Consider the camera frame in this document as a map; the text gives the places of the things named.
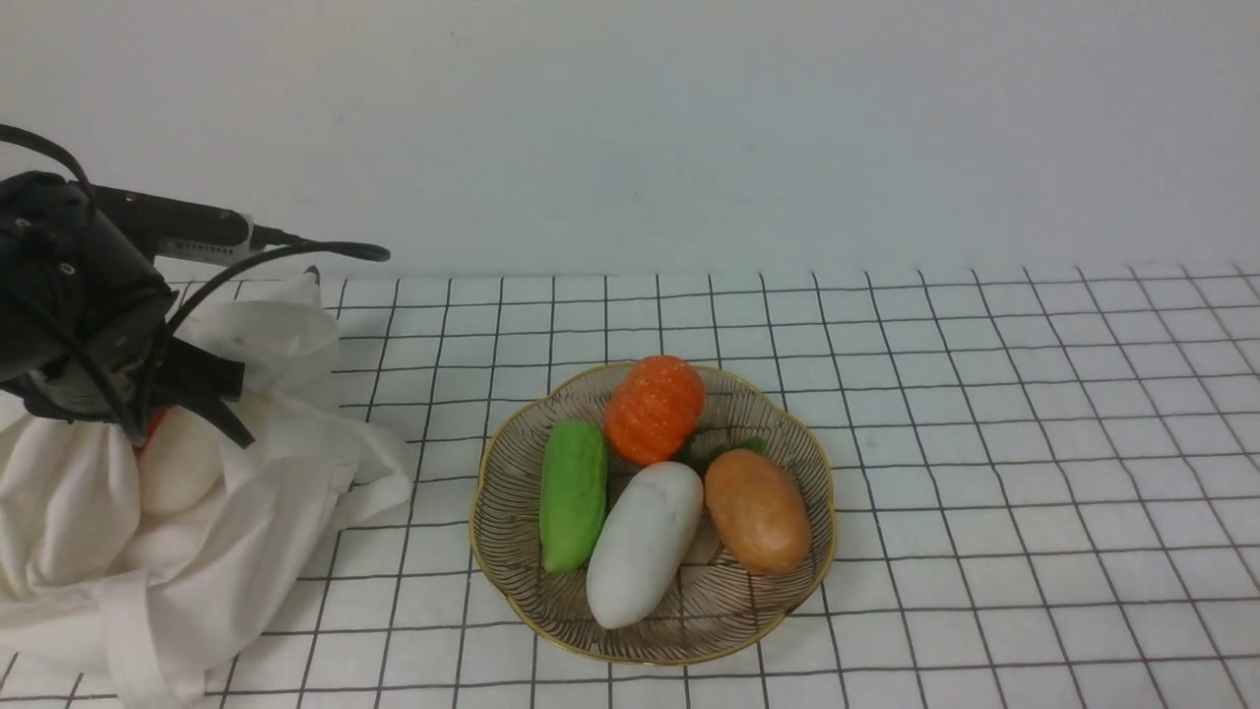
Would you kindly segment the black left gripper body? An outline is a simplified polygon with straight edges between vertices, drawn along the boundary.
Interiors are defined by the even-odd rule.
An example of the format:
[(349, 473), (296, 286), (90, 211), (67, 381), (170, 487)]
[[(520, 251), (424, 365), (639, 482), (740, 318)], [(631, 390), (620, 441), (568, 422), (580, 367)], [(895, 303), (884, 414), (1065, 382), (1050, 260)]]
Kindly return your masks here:
[(50, 421), (147, 426), (142, 366), (175, 291), (54, 173), (3, 180), (3, 390)]

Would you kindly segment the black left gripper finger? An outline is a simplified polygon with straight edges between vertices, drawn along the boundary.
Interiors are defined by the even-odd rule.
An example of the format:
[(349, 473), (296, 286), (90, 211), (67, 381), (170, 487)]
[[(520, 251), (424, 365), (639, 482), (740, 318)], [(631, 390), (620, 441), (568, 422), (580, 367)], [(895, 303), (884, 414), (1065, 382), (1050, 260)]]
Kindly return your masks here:
[(238, 400), (246, 364), (207, 353), (175, 337), (158, 364), (154, 403), (188, 403), (194, 399)]
[(255, 432), (239, 417), (237, 409), (244, 400), (253, 398), (253, 392), (237, 395), (210, 395), (204, 392), (171, 392), (158, 389), (147, 398), (147, 443), (173, 411), (185, 411), (198, 419), (205, 421), (217, 432), (232, 441), (239, 450), (248, 450), (256, 443)]

